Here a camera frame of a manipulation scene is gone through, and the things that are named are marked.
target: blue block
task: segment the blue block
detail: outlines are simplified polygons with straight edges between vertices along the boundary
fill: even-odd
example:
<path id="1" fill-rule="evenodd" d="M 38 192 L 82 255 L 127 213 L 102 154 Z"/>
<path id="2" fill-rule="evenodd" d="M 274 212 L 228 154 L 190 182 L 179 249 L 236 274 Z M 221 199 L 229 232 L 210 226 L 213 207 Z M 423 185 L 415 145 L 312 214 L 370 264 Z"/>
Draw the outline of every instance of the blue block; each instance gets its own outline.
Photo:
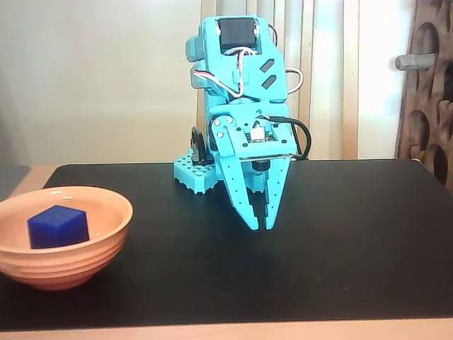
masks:
<path id="1" fill-rule="evenodd" d="M 32 249 L 69 246 L 89 240 L 86 213 L 54 205 L 28 220 Z"/>

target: bowl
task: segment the bowl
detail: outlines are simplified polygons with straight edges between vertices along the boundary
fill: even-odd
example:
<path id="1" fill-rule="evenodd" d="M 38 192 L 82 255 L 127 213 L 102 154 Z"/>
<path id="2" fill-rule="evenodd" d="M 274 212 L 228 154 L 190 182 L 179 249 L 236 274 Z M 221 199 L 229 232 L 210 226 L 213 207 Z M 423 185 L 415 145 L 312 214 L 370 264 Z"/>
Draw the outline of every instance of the bowl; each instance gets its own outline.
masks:
<path id="1" fill-rule="evenodd" d="M 90 239 L 31 249 L 27 220 L 53 205 L 85 211 Z M 124 196 L 93 186 L 47 188 L 9 198 L 0 202 L 0 271 L 42 290 L 80 285 L 121 250 L 131 217 L 132 205 Z"/>

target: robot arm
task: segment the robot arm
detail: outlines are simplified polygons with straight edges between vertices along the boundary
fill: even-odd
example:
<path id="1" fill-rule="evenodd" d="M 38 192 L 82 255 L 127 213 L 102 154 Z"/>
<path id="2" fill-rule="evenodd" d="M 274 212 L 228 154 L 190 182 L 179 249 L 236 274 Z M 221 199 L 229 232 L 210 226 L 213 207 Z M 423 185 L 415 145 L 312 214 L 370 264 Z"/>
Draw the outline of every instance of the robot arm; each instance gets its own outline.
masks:
<path id="1" fill-rule="evenodd" d="M 211 17 L 186 43 L 196 89 L 205 90 L 205 144 L 194 127 L 191 149 L 174 163 L 174 176 L 195 193 L 225 183 L 231 204 L 252 229 L 259 228 L 250 193 L 265 195 L 264 227 L 273 228 L 291 160 L 306 159 L 311 146 L 305 125 L 289 117 L 287 95 L 302 85 L 298 69 L 287 68 L 255 16 Z M 285 72 L 299 73 L 286 88 Z M 301 154 L 295 126 L 306 135 Z"/>

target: white wall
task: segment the white wall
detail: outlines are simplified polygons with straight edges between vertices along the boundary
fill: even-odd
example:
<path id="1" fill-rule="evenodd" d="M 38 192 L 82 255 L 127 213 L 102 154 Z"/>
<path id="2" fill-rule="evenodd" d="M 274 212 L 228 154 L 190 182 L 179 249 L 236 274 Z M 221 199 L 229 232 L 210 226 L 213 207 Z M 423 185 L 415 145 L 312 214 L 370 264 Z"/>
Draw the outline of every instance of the white wall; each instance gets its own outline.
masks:
<path id="1" fill-rule="evenodd" d="M 311 75 L 311 159 L 341 158 L 343 0 L 315 0 Z"/>
<path id="2" fill-rule="evenodd" d="M 393 158 L 415 0 L 360 1 L 359 158 Z"/>
<path id="3" fill-rule="evenodd" d="M 195 124 L 184 43 L 199 22 L 200 0 L 0 0 L 0 155 L 175 159 Z"/>
<path id="4" fill-rule="evenodd" d="M 360 158 L 394 156 L 404 74 L 393 61 L 406 53 L 414 1 L 360 1 Z M 302 2 L 286 0 L 279 37 L 292 66 L 299 63 Z M 253 3 L 273 21 L 273 0 Z M 217 0 L 217 13 L 243 14 L 246 5 Z M 335 159 L 343 0 L 315 0 L 315 11 L 311 158 Z M 195 124 L 184 43 L 199 22 L 200 0 L 0 0 L 0 158 L 22 164 L 176 158 Z M 288 104 L 295 115 L 297 95 Z"/>

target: black mat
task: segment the black mat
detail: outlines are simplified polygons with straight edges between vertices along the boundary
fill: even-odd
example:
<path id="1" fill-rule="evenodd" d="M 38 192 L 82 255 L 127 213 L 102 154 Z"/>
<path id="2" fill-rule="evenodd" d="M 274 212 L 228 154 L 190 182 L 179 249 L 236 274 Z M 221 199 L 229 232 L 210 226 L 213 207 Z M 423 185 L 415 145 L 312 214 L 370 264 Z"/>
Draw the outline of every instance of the black mat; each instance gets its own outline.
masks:
<path id="1" fill-rule="evenodd" d="M 73 184 L 133 202 L 125 248 L 68 291 L 1 277 L 0 329 L 453 316 L 453 199 L 414 161 L 293 164 L 271 232 L 170 164 L 63 166 L 47 186 Z"/>

